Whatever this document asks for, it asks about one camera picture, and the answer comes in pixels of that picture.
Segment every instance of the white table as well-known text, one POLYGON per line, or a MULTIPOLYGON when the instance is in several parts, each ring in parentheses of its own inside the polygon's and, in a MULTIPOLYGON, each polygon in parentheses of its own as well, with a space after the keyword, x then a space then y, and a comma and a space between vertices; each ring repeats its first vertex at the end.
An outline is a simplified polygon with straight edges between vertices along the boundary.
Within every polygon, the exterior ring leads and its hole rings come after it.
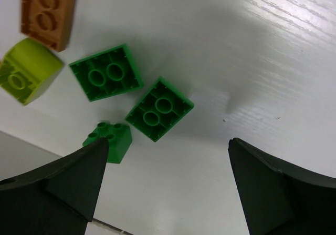
MULTIPOLYGON (((66 64, 127 42, 146 86, 162 75, 195 108, 159 142, 132 128, 107 165, 95 217, 137 235, 248 234, 227 154, 233 137, 336 177, 336 0, 77 0, 66 64)), ((0 0, 0 56, 24 38, 0 0)), ((22 107, 0 93, 0 130, 67 155, 146 89, 89 103, 66 66, 22 107)))

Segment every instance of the duplo block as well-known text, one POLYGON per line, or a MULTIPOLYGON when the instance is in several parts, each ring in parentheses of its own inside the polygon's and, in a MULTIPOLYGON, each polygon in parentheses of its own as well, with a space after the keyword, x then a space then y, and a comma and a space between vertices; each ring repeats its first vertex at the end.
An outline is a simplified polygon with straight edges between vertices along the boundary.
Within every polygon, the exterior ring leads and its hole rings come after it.
POLYGON ((45 46, 27 38, 4 56, 0 64, 0 86, 27 105, 48 88, 62 66, 45 46))
POLYGON ((143 87, 126 44, 71 63, 70 68, 90 101, 143 87))
POLYGON ((83 146, 103 137, 107 138, 110 144, 107 162, 119 164, 132 144, 130 127, 124 124, 111 125, 107 122, 100 122, 84 141, 83 146))
POLYGON ((76 0, 22 0, 21 32, 58 52, 69 42, 76 0))
POLYGON ((125 120, 156 142, 193 108, 193 102, 160 77, 125 120))

